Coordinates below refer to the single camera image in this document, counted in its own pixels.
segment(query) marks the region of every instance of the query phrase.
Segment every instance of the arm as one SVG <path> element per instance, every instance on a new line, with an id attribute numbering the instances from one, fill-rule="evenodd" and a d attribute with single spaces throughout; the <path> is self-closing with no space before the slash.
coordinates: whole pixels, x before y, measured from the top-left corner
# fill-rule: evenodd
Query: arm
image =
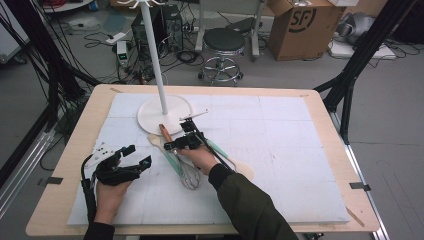
<path id="1" fill-rule="evenodd" d="M 298 239 L 268 194 L 247 178 L 218 164 L 206 148 L 180 150 L 200 167 L 243 239 Z"/>
<path id="2" fill-rule="evenodd" d="M 115 227 L 111 225 L 119 206 L 132 182 L 124 182 L 117 186 L 97 183 L 97 212 L 94 221 L 89 224 L 84 240 L 112 240 Z"/>

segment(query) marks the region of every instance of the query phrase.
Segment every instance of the power strip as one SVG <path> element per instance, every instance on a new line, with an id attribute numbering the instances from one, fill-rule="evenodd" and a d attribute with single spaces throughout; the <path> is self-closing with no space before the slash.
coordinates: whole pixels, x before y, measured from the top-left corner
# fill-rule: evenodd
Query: power strip
<path id="1" fill-rule="evenodd" d="M 118 41 L 119 39 L 125 37 L 125 33 L 117 33 L 115 36 L 113 36 L 112 39 L 106 39 L 106 42 L 109 44 L 114 44 L 116 41 Z"/>

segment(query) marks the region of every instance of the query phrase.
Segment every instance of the table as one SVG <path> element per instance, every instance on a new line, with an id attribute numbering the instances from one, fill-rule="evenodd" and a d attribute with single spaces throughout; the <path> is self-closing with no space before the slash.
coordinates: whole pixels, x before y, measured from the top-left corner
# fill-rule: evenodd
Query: table
<path id="1" fill-rule="evenodd" d="M 58 8 L 49 8 L 46 7 L 44 8 L 44 11 L 46 13 L 56 13 L 56 12 L 64 12 L 64 11 L 69 11 L 69 10 L 73 10 L 79 7 L 83 7 L 89 3 L 91 3 L 93 0 L 83 0 L 82 2 L 67 2 L 65 3 L 63 6 L 58 7 Z"/>
<path id="2" fill-rule="evenodd" d="M 343 144 L 325 109 L 321 97 L 313 90 L 261 89 L 261 88 L 211 88 L 167 86 L 168 94 L 254 95 L 287 96 L 303 98 L 316 126 L 321 144 L 345 200 L 351 221 L 347 224 L 296 224 L 295 232 L 374 232 L 379 223 L 363 190 L 351 189 L 349 183 L 359 182 Z M 31 217 L 26 232 L 30 236 L 83 235 L 86 226 L 68 226 L 77 188 L 80 187 L 82 161 L 91 154 L 95 140 L 107 117 L 117 93 L 157 93 L 155 86 L 99 85 L 95 88 L 81 118 L 53 172 L 53 177 L 63 178 L 60 185 L 48 185 Z M 116 234 L 231 234 L 231 225 L 149 225 L 118 226 Z"/>

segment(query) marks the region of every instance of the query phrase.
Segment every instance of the green handle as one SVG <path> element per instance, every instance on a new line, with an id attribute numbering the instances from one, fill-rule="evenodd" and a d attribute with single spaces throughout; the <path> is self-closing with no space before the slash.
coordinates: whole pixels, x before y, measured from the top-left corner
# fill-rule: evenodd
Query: green handle
<path id="1" fill-rule="evenodd" d="M 211 146 L 213 149 L 215 149 L 215 151 L 217 151 L 223 157 L 228 158 L 228 154 L 226 154 L 224 152 L 224 150 L 222 150 L 220 147 L 218 147 L 218 145 L 216 145 L 214 142 L 212 142 L 212 140 L 207 139 L 206 142 L 209 144 L 209 146 Z"/>
<path id="2" fill-rule="evenodd" d="M 174 160 L 174 158 L 171 156 L 171 154 L 170 154 L 169 152 L 167 152 L 165 149 L 164 149 L 164 150 L 162 150 L 162 152 L 163 152 L 163 155 L 165 155 L 166 159 L 168 160 L 169 164 L 171 164 L 171 166 L 174 168 L 175 172 L 176 172 L 178 175 L 181 175 L 181 174 L 182 174 L 181 167 L 180 167 L 180 165 L 178 165 L 178 164 L 175 162 L 175 160 Z"/>

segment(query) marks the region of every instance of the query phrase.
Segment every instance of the metal stool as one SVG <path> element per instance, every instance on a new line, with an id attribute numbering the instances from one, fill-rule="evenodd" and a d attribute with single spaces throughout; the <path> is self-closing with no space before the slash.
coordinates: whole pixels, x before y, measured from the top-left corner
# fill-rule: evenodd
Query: metal stool
<path id="1" fill-rule="evenodd" d="M 211 86 L 215 81 L 234 81 L 237 86 L 237 79 L 243 78 L 238 64 L 226 56 L 235 56 L 244 50 L 244 37 L 228 28 L 214 28 L 203 36 L 203 47 L 217 57 L 207 60 L 198 75 L 199 79 L 209 79 Z"/>

